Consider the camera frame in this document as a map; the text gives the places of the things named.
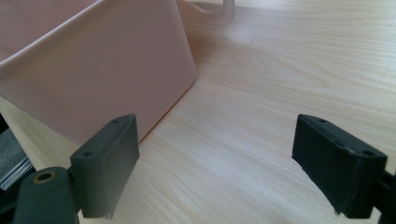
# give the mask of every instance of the pink plastic container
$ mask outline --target pink plastic container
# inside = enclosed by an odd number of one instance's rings
[[[0,1],[0,95],[78,146],[131,113],[142,139],[196,77],[180,15],[227,24],[224,3]]]

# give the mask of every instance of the tabletop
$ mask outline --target tabletop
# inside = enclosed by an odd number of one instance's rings
[[[337,216],[291,151],[297,116],[313,115],[395,173],[396,2],[237,0],[229,26],[184,26],[196,82],[140,143],[113,219],[81,223],[376,223]],[[70,165],[75,145],[0,111],[36,169]]]

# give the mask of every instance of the light wood grain surface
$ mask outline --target light wood grain surface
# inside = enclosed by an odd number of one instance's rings
[[[223,28],[185,24],[198,78],[140,144],[112,220],[376,223],[337,216],[291,156],[298,114],[331,121],[396,170],[396,2],[237,0]],[[5,100],[36,168],[77,149]]]

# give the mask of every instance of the screw hole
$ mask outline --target screw hole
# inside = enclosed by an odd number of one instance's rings
[[[374,153],[373,153],[373,152],[367,151],[367,150],[364,150],[364,151],[363,151],[363,154],[366,155],[366,156],[374,156]]]
[[[84,154],[82,154],[82,156],[90,157],[90,156],[92,156],[92,152],[91,151],[86,151],[86,152],[84,152]]]
[[[44,183],[51,181],[51,179],[53,179],[55,177],[56,177],[56,173],[53,171],[50,171],[50,172],[43,173],[41,175],[37,175],[33,179],[33,182],[35,184],[44,184]]]

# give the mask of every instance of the black object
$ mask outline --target black object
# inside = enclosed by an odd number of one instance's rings
[[[0,114],[0,133],[8,129],[8,125],[6,121],[3,119],[3,116]]]
[[[385,171],[387,156],[325,119],[299,115],[292,157],[337,213],[396,223],[396,178]]]
[[[84,217],[112,217],[139,158],[134,115],[110,121],[71,156],[71,167],[51,167],[26,177],[15,224],[78,223]]]

